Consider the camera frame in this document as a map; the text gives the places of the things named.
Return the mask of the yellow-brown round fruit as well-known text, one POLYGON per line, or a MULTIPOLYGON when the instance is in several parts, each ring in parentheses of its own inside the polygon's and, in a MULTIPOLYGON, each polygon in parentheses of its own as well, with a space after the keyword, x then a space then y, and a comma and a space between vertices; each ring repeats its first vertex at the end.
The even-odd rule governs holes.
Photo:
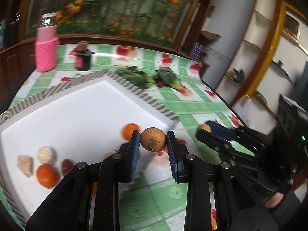
POLYGON ((207 132, 212 132, 211 127, 208 124, 199 125, 197 130, 205 130, 207 132))

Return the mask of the small tangerine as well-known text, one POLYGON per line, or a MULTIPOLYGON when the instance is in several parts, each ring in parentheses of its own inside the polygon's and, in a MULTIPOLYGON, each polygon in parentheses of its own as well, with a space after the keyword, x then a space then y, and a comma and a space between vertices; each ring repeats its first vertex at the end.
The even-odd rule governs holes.
POLYGON ((126 140, 126 141, 130 141, 132 134, 134 131, 141 131, 141 128, 135 124, 135 123, 129 123, 126 124, 123 128, 122 128, 122 137, 126 140))

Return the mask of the brown kiwi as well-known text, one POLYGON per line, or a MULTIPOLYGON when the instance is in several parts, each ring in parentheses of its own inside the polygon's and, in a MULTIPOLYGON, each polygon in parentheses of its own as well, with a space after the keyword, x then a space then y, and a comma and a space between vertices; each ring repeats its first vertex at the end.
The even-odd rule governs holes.
POLYGON ((166 135, 162 130, 150 127, 142 131, 140 143, 146 150, 158 153, 166 146, 166 135))

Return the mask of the red jujube date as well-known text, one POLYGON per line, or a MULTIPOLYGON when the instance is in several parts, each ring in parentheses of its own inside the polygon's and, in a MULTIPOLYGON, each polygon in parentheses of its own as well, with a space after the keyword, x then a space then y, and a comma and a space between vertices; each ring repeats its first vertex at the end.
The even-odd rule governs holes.
POLYGON ((62 162, 62 175, 65 177, 74 167, 74 163, 69 160, 69 159, 65 159, 62 162))

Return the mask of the beige rice cake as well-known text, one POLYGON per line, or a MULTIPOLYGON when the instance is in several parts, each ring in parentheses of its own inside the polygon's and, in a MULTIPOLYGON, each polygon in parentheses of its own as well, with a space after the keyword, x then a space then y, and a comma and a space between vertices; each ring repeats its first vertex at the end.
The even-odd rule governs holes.
POLYGON ((56 163, 56 153, 49 146, 42 146, 37 151, 37 159, 43 165, 54 165, 56 163))
POLYGON ((17 156, 17 168, 27 177, 33 175, 33 160, 31 157, 25 155, 17 156))

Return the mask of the small orange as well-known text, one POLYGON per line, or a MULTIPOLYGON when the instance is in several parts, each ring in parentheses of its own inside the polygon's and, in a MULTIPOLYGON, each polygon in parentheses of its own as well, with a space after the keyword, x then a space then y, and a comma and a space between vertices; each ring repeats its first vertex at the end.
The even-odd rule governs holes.
POLYGON ((58 172, 47 164, 38 167, 36 176, 39 184, 47 189, 52 189, 59 183, 58 172))

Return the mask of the white plastic bag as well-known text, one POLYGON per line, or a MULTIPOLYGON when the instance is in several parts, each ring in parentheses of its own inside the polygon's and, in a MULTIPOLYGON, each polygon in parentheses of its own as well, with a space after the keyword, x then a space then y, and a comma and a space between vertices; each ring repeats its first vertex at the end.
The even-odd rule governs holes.
POLYGON ((238 114, 239 118, 242 120, 247 127, 255 129, 256 127, 256 112, 253 100, 244 94, 234 105, 233 110, 238 114))

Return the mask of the white tray striped rim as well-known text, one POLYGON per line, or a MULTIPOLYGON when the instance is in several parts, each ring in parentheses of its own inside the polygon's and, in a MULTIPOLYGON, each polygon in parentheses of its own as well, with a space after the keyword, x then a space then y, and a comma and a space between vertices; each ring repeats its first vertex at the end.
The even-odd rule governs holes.
POLYGON ((33 170, 43 146, 53 150, 56 169, 65 159, 92 164, 120 148, 126 124, 168 132, 177 121, 160 101, 107 69, 30 96, 1 114, 1 188, 9 214, 25 227, 50 193, 17 168, 19 155, 32 158, 33 170))

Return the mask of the dark red cherry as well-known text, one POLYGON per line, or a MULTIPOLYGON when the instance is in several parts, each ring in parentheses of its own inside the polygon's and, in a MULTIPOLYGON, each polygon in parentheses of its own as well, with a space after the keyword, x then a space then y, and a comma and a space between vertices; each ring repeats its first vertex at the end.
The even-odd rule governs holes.
POLYGON ((157 81, 157 86, 158 86, 158 87, 164 87, 164 86, 165 86, 164 81, 158 80, 158 81, 157 81))

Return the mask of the green leafy vegetable left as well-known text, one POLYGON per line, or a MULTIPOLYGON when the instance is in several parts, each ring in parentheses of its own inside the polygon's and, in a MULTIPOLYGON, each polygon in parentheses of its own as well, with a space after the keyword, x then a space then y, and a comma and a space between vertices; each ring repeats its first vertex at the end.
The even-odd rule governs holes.
POLYGON ((137 66, 119 68, 116 72, 139 89, 148 89, 155 84, 155 81, 146 72, 139 70, 137 66))

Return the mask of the green leafy vegetable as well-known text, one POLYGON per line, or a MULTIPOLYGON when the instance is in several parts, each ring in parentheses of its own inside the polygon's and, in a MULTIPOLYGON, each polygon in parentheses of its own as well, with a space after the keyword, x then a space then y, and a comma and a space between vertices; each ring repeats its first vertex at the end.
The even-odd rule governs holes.
POLYGON ((137 66, 119 68, 116 72, 139 89, 148 89, 155 84, 155 81, 146 72, 139 70, 137 66))
POLYGON ((164 82, 165 85, 177 91, 183 89, 181 81, 169 67, 160 67, 159 70, 157 70, 157 77, 160 81, 164 82))

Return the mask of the green leafy vegetable right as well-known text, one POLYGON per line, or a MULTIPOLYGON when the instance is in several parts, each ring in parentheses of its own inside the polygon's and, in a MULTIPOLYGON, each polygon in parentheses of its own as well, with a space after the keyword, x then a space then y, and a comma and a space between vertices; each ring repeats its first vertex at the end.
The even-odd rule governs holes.
POLYGON ((160 67, 159 70, 157 70, 157 77, 160 81, 164 82, 165 85, 177 91, 183 89, 181 81, 169 67, 160 67))

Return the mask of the purple bottles pair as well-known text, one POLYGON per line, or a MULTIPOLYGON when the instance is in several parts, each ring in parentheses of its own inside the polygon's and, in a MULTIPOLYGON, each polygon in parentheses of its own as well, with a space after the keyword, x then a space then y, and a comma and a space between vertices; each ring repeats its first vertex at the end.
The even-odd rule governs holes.
POLYGON ((203 60, 204 59, 203 45, 195 42, 194 46, 191 49, 191 52, 189 53, 189 55, 190 55, 191 58, 194 58, 194 59, 197 59, 197 60, 203 60))

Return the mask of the small dark jar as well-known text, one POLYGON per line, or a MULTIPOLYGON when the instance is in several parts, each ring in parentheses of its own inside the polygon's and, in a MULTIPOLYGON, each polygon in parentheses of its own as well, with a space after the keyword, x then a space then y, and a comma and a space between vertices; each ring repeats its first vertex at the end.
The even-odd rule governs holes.
POLYGON ((77 44, 75 67, 79 71, 88 71, 91 67, 94 52, 88 49, 88 44, 87 41, 80 41, 77 44))

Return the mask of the pink knitted sleeve bottle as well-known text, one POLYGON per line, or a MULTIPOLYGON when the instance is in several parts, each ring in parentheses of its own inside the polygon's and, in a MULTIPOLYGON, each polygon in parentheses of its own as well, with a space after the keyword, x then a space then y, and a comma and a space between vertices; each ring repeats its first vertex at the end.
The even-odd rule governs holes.
POLYGON ((48 72, 56 67, 57 37, 56 13, 43 14, 37 27, 34 45, 35 65, 39 72, 48 72))

